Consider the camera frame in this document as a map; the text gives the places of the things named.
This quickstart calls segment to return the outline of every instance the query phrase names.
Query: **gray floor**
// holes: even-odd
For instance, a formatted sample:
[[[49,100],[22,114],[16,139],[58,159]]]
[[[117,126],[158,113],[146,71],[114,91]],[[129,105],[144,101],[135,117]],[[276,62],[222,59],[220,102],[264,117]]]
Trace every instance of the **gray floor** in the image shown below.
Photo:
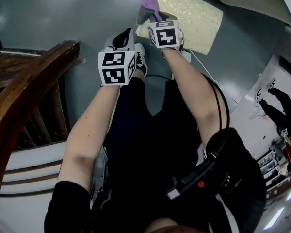
[[[197,55],[224,85],[233,110],[264,70],[285,25],[218,0],[204,1],[224,14],[209,54]],[[139,0],[0,0],[0,39],[5,47],[41,50],[64,39],[81,41],[81,56],[87,64],[73,67],[65,74],[68,114],[74,124],[99,89],[98,52],[109,35],[122,28],[136,28],[139,6]],[[170,76],[160,52],[150,47],[148,41],[138,40],[145,45],[149,74]],[[196,60],[192,63],[203,71]],[[147,104],[154,114],[162,106],[165,80],[149,77],[145,82]]]

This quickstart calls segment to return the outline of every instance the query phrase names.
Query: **purple cloth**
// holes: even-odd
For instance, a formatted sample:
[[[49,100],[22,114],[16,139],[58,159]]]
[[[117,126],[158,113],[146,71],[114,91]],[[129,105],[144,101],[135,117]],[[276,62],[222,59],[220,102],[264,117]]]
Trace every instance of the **purple cloth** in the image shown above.
[[[154,10],[154,15],[157,21],[162,21],[162,18],[159,15],[160,6],[157,0],[141,0],[141,5],[147,9]]]

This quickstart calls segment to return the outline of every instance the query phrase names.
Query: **white cable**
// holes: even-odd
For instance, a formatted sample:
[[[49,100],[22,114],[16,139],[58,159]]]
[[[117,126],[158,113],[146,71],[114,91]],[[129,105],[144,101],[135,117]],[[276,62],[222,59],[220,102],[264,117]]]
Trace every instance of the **white cable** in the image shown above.
[[[208,70],[205,68],[205,66],[204,66],[204,64],[197,58],[197,56],[190,50],[190,52],[191,52],[191,54],[198,60],[198,62],[202,65],[202,67],[205,69],[205,71],[208,73],[208,75],[212,78],[212,80],[213,81],[215,81],[217,84],[219,84],[220,86],[222,86],[223,87],[223,85],[220,83],[220,82],[218,82],[218,81],[216,81],[213,77],[212,77],[212,75],[208,72]]]

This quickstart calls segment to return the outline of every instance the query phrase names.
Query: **shoe lace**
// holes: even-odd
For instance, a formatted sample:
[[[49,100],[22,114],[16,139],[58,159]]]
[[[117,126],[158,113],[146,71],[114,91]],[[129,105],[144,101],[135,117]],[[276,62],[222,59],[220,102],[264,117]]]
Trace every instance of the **shoe lace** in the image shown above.
[[[143,61],[142,61],[142,58],[141,58],[141,55],[140,55],[140,52],[137,52],[138,53],[138,56],[137,56],[137,63],[140,63],[142,65],[144,65]]]

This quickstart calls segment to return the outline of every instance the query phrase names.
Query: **sneaker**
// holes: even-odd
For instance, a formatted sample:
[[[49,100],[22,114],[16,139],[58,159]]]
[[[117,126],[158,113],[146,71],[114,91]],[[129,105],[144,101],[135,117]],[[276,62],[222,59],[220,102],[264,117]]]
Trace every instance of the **sneaker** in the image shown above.
[[[144,73],[144,77],[147,75],[147,64],[145,60],[145,48],[141,43],[135,43],[135,51],[137,52],[136,69],[141,70]]]
[[[267,89],[268,92],[270,91],[270,89],[273,89],[273,87],[275,85],[275,82],[276,82],[276,79],[273,79],[272,82],[271,82],[271,84],[269,85],[269,87]]]
[[[262,89],[259,88],[257,93],[256,93],[256,102],[260,102],[262,100]]]
[[[187,60],[187,62],[191,63],[191,59],[192,59],[192,55],[188,50],[182,50],[181,51],[182,56],[184,57],[184,59]],[[171,79],[174,80],[175,77],[173,74],[171,74]]]

